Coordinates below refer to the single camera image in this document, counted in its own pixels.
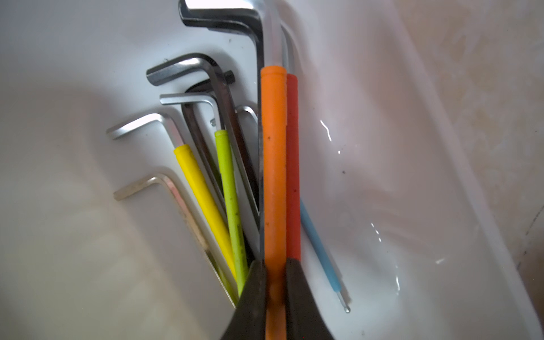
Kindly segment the yellow handled hex key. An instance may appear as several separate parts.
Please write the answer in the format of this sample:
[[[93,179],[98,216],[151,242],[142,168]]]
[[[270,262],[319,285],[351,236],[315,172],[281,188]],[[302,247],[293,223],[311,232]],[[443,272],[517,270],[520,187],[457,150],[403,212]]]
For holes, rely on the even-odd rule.
[[[208,188],[194,153],[190,146],[183,140],[176,120],[167,113],[146,113],[110,127],[106,130],[106,134],[110,139],[117,140],[124,135],[155,122],[162,124],[164,130],[167,132],[171,143],[174,146],[174,154],[178,164],[208,222],[211,232],[220,248],[221,254],[224,257],[229,270],[232,272],[233,277],[238,279],[239,275],[235,270],[235,258],[228,227]]]

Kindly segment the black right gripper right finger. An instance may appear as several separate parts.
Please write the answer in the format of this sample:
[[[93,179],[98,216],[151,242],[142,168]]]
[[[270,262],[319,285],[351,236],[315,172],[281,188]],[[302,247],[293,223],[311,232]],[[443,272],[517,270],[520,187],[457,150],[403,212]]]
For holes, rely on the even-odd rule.
[[[301,263],[293,258],[286,262],[286,330],[287,339],[292,340],[334,339],[318,310]]]

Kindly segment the large black hex key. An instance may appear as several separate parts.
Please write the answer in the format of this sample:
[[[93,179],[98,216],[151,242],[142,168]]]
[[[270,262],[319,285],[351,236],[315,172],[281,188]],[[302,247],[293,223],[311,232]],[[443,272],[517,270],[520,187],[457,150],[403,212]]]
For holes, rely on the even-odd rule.
[[[218,131],[226,133],[231,142],[230,150],[233,151],[242,178],[252,217],[255,223],[258,223],[257,198],[259,189],[256,171],[230,92],[230,84],[235,81],[234,76],[229,72],[223,72],[218,63],[210,56],[202,53],[190,53],[148,69],[146,78],[152,85],[159,86],[199,71],[205,72],[208,75],[208,80],[193,85],[184,93],[161,96],[160,101],[164,105],[181,106],[182,117],[190,130],[205,170],[212,180],[212,185],[218,195],[225,195],[226,190],[221,185],[226,181],[220,177],[219,166],[213,163],[211,152],[205,143],[193,109],[193,105],[198,102],[208,103],[212,106]]]

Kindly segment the small silver hex key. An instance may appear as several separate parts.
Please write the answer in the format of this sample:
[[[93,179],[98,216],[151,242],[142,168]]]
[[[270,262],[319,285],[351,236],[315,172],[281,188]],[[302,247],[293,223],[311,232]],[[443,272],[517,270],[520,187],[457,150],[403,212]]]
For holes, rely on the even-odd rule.
[[[203,253],[206,261],[209,263],[210,267],[214,271],[216,278],[219,280],[222,286],[222,289],[225,291],[225,294],[227,295],[232,306],[236,307],[239,298],[235,295],[235,290],[230,284],[227,274],[222,270],[221,266],[219,265],[217,259],[212,252],[210,243],[203,234],[202,228],[196,222],[193,214],[191,213],[190,209],[182,198],[180,191],[177,188],[177,185],[172,181],[170,177],[163,173],[147,175],[115,191],[113,193],[113,198],[116,201],[122,201],[152,185],[160,185],[165,188],[171,199],[175,202],[181,217],[183,218],[185,224],[193,235],[195,242],[201,249],[201,252]]]

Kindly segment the orange handled hex key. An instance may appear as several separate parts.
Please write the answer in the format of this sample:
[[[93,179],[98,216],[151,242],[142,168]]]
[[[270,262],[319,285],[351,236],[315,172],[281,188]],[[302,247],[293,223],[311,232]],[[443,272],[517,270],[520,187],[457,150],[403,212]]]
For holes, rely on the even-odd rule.
[[[263,134],[263,241],[267,270],[266,339],[286,339],[286,124],[287,71],[283,33],[274,1],[187,1],[197,14],[247,9],[257,13],[263,31],[260,71]]]

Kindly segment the green handled hex key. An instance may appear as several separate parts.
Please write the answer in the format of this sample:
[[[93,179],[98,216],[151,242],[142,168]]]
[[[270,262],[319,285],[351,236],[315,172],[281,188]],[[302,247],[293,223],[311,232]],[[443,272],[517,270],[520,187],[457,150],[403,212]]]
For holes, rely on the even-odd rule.
[[[222,179],[223,197],[225,200],[228,233],[231,239],[235,258],[235,270],[239,275],[235,279],[237,284],[237,297],[241,296],[248,276],[247,254],[245,250],[242,222],[239,214],[239,204],[235,185],[235,172],[232,164],[232,152],[229,143],[229,135],[223,123],[222,110],[217,101],[207,93],[180,93],[165,94],[160,96],[163,105],[177,105],[187,103],[205,102],[211,105],[216,122],[215,145],[218,154],[218,165]]]

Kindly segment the red handled hex key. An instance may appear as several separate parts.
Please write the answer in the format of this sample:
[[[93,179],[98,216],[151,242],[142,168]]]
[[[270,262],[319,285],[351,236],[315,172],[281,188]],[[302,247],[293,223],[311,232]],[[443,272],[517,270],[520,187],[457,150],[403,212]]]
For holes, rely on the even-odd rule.
[[[290,259],[301,260],[300,163],[299,163],[299,108],[298,78],[293,74],[292,43],[285,27],[283,34],[283,65],[287,69],[287,219],[286,251]]]

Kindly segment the long black hex key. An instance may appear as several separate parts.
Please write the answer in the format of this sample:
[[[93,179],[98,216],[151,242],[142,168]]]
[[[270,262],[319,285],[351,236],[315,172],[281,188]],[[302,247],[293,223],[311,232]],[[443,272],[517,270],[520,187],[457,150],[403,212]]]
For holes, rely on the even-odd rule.
[[[246,35],[252,39],[256,50],[256,67],[264,67],[264,42],[261,15],[258,6],[261,1],[180,1],[179,14],[182,22],[190,27],[202,27],[211,31],[225,31]],[[263,138],[262,118],[256,112],[256,134],[245,140],[238,118],[231,116],[228,123],[229,136],[235,142],[235,159],[241,168],[242,183],[256,225],[256,240],[251,243],[257,259],[264,256],[263,197]]]

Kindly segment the thin black hex key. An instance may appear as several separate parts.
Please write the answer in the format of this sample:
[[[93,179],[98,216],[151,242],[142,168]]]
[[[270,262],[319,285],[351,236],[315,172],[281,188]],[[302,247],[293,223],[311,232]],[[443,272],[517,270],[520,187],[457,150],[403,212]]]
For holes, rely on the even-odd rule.
[[[236,82],[235,74],[232,70],[228,70],[224,73],[225,81],[227,84],[233,84]],[[203,80],[202,82],[198,82],[194,84],[193,86],[190,86],[185,93],[186,94],[192,94],[192,93],[210,93],[213,92],[211,86],[211,81],[209,79]],[[216,150],[212,152],[209,148],[209,146],[213,145],[215,147],[215,144],[212,143],[212,137],[208,138],[205,137],[205,135],[201,131],[201,124],[198,122],[193,105],[192,104],[184,104],[181,106],[182,114],[184,117],[184,120],[187,124],[189,133],[191,134],[191,137],[195,143],[196,149],[198,150],[198,154],[202,160],[202,163],[204,165],[206,174],[211,180],[212,187],[215,191],[215,194],[219,200],[219,210],[220,212],[226,216],[226,210],[225,210],[225,200],[223,197],[223,188],[222,188],[222,179],[218,167],[218,156]],[[246,259],[247,259],[247,265],[249,266],[253,260],[255,260],[254,254],[252,252],[252,249],[248,246],[249,242],[247,240],[247,237],[243,235],[244,245],[246,246],[246,251],[249,252],[246,253]]]

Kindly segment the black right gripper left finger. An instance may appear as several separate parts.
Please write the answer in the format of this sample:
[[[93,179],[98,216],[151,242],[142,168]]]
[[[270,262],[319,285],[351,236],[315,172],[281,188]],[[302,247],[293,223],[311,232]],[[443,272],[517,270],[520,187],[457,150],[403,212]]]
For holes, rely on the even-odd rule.
[[[221,340],[265,340],[267,272],[263,260],[253,261],[235,313]]]

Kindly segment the blue handled hex key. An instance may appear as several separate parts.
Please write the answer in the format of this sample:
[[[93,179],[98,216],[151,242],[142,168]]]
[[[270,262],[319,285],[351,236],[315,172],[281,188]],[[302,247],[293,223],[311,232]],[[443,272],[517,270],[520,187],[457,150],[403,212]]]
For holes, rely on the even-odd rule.
[[[236,107],[236,113],[243,121],[242,134],[249,149],[249,157],[252,165],[256,167],[258,160],[256,113],[251,106],[238,106]],[[302,227],[308,239],[310,240],[311,245],[313,246],[314,252],[316,253],[317,258],[322,265],[327,279],[329,280],[333,291],[338,295],[338,299],[342,307],[344,308],[345,313],[350,313],[351,309],[348,303],[344,300],[344,296],[342,295],[342,285],[340,279],[337,276],[336,271],[334,270],[331,259],[325,249],[323,242],[320,239],[320,236],[318,235],[314,227],[313,221],[311,220],[303,201],[300,201],[300,212]]]

